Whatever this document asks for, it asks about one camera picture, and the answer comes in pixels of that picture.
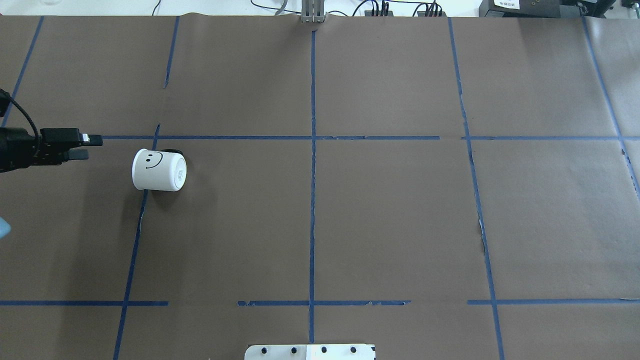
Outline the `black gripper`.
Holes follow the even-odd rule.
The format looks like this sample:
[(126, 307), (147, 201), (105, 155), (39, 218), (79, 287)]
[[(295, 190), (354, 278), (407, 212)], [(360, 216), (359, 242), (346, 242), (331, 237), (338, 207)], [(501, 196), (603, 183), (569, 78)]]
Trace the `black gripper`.
[(89, 151), (75, 149), (101, 147), (99, 134), (82, 134), (77, 128), (46, 128), (32, 136), (24, 128), (2, 127), (0, 171), (27, 169), (30, 166), (61, 166), (68, 161), (89, 159)]

